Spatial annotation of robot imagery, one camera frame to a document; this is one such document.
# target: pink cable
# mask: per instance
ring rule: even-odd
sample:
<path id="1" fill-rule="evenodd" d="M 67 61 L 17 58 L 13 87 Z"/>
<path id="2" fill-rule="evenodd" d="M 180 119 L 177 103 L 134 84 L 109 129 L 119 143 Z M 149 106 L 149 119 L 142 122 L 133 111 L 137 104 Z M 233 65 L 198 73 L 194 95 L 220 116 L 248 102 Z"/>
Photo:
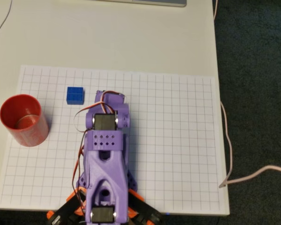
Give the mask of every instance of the pink cable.
<path id="1" fill-rule="evenodd" d="M 277 170 L 277 171 L 281 172 L 281 167 L 279 167 L 279 166 L 276 166 L 276 165 L 266 165 L 266 166 L 262 167 L 261 169 L 257 170 L 255 173 L 252 173 L 251 175 L 248 175 L 246 177 L 242 177 L 242 178 L 238 178 L 238 179 L 234 179 L 234 180 L 228 180 L 229 176 L 232 173 L 232 144 L 231 144 L 231 141 L 230 141 L 230 138 L 229 138 L 229 135 L 228 135 L 227 116 L 226 116 L 226 111 L 225 111 L 225 108 L 224 108 L 224 105 L 222 104 L 222 102 L 221 102 L 221 108 L 222 108 L 222 111 L 223 111 L 223 114 L 224 114 L 225 133 L 226 133 L 226 137 L 227 137 L 227 140 L 228 140 L 228 143 L 229 143 L 229 149 L 230 149 L 230 169 L 229 169 L 229 172 L 228 172 L 226 178 L 219 185 L 219 188 L 222 188 L 222 187 L 224 187 L 224 186 L 226 186 L 228 184 L 239 183 L 239 182 L 242 182 L 242 181 L 245 181 L 245 180 L 252 179 L 252 178 L 258 176 L 259 174 L 261 174 L 262 172 L 264 172 L 265 170 Z"/>
<path id="2" fill-rule="evenodd" d="M 218 3 L 218 0 L 215 1 L 215 7 L 214 7 L 214 20 L 215 20 L 215 17 L 216 17 L 216 12 L 217 12 L 217 3 Z"/>

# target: cup rim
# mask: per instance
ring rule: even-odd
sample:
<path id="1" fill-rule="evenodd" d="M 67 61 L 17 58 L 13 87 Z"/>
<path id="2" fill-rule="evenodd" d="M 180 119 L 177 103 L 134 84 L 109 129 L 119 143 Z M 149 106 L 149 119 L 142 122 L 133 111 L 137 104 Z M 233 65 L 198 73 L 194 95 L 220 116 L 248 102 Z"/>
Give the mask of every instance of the cup rim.
<path id="1" fill-rule="evenodd" d="M 39 103 L 39 101 L 38 101 L 35 97 L 33 97 L 33 96 L 31 96 L 31 95 L 27 95 L 27 94 L 18 94 L 18 95 L 13 95 L 13 96 L 9 97 L 8 99 L 6 99 L 6 100 L 4 101 L 4 103 L 2 104 L 2 106 L 1 106 L 1 108 L 0 108 L 0 120 L 1 120 L 1 123 L 2 123 L 6 128 L 8 128 L 8 129 L 10 129 L 10 130 L 13 130 L 13 131 L 25 131 L 25 130 L 29 130 L 29 129 L 31 129 L 32 126 L 35 125 L 35 124 L 33 124 L 33 125 L 31 125 L 31 126 L 29 126 L 29 127 L 26 127 L 26 128 L 15 129 L 15 128 L 12 128 L 12 127 L 10 127 L 10 126 L 7 126 L 7 125 L 5 124 L 5 122 L 3 121 L 3 119 L 2 119 L 2 108 L 3 108 L 3 106 L 5 105 L 5 103 L 6 103 L 7 101 L 11 100 L 12 98 L 16 98 L 16 97 L 20 97 L 20 96 L 27 96 L 27 97 L 30 97 L 30 98 L 32 98 L 34 101 L 37 102 L 37 104 L 38 104 L 38 106 L 39 106 L 39 109 L 40 109 L 40 114 L 38 115 L 37 121 L 36 121 L 35 124 L 38 123 L 38 121 L 40 120 L 41 115 L 42 115 L 42 107 L 41 107 L 41 104 Z"/>

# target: desk surface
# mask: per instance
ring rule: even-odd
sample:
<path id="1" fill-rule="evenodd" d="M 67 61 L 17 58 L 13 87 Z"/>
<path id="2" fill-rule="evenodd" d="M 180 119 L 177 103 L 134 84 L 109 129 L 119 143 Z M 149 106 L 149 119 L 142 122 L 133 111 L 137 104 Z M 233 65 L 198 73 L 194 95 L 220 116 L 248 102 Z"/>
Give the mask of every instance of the desk surface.
<path id="1" fill-rule="evenodd" d="M 0 0 L 0 23 L 8 6 Z M 21 64 L 208 75 L 218 83 L 212 1 L 184 8 L 14 1 L 0 30 L 0 106 L 15 94 Z M 0 123 L 0 168 L 6 139 Z M 223 148 L 221 127 L 220 140 Z"/>

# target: mounting hole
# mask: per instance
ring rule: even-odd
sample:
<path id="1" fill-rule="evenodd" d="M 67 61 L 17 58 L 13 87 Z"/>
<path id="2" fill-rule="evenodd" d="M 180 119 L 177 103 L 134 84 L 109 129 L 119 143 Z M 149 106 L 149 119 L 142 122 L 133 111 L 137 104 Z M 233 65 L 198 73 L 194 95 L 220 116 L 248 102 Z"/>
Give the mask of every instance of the mounting hole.
<path id="1" fill-rule="evenodd" d="M 107 197 L 107 196 L 109 196 L 109 190 L 106 190 L 106 189 L 103 189 L 102 191 L 101 191 L 101 195 L 102 196 L 104 196 L 104 197 Z"/>
<path id="2" fill-rule="evenodd" d="M 99 158 L 102 161 L 107 161 L 111 157 L 111 151 L 99 151 Z"/>

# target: laptop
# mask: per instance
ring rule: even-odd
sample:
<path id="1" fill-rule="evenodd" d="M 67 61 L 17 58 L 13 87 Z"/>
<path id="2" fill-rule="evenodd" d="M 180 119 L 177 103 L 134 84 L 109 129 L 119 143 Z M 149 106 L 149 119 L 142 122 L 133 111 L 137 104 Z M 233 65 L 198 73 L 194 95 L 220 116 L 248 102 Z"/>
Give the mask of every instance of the laptop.
<path id="1" fill-rule="evenodd" d="M 102 1 L 118 1 L 118 2 L 129 2 L 149 5 L 160 5 L 160 6 L 186 6 L 186 0 L 102 0 Z"/>

